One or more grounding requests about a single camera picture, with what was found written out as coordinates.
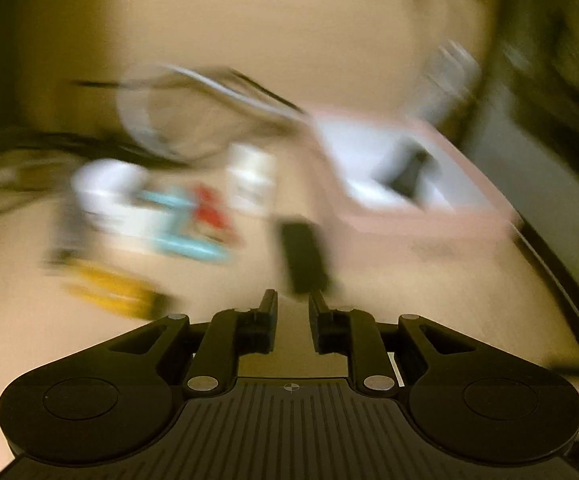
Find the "light blue object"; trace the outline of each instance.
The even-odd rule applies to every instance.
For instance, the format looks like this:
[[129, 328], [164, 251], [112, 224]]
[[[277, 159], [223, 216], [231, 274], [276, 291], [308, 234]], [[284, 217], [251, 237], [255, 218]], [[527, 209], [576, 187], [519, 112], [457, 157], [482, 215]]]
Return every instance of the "light blue object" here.
[[197, 206], [196, 201], [189, 197], [183, 189], [174, 187], [169, 194], [144, 191], [140, 197], [171, 210], [169, 221], [164, 226], [163, 232], [154, 236], [156, 250], [162, 253], [175, 253], [204, 262], [227, 259], [228, 252], [223, 246], [179, 234], [190, 221], [192, 212]]

